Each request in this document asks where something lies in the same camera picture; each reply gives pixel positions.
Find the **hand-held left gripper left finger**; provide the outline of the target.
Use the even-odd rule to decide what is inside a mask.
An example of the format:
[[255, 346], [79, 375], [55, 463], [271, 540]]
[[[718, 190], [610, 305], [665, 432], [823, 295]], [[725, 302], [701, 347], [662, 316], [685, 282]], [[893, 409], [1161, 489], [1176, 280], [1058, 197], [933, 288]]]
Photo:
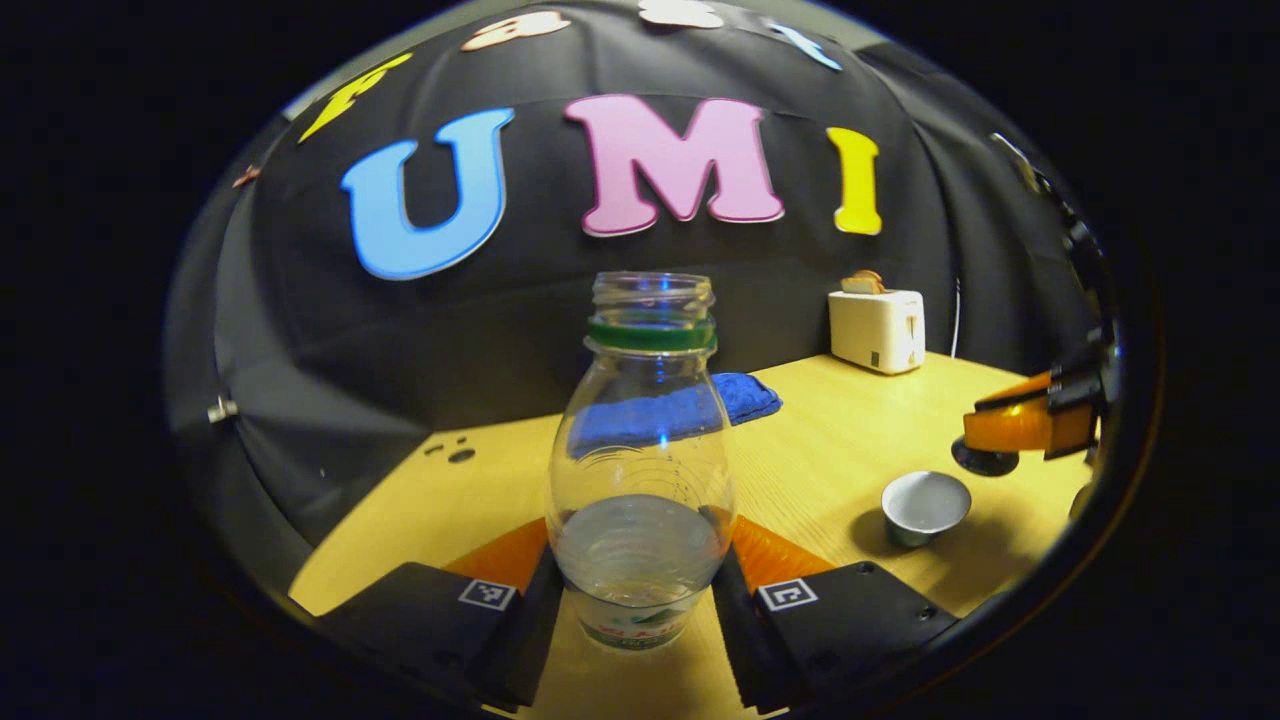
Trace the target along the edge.
[[538, 518], [444, 568], [402, 562], [317, 624], [439, 694], [515, 712], [535, 701], [562, 591]]

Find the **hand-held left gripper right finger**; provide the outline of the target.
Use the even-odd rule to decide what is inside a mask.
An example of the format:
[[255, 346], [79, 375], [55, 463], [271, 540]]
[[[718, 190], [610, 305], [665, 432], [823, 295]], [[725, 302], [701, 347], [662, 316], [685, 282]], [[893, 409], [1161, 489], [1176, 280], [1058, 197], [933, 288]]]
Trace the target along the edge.
[[959, 619], [873, 561], [836, 565], [744, 515], [713, 578], [742, 706], [812, 708], [910, 667]]

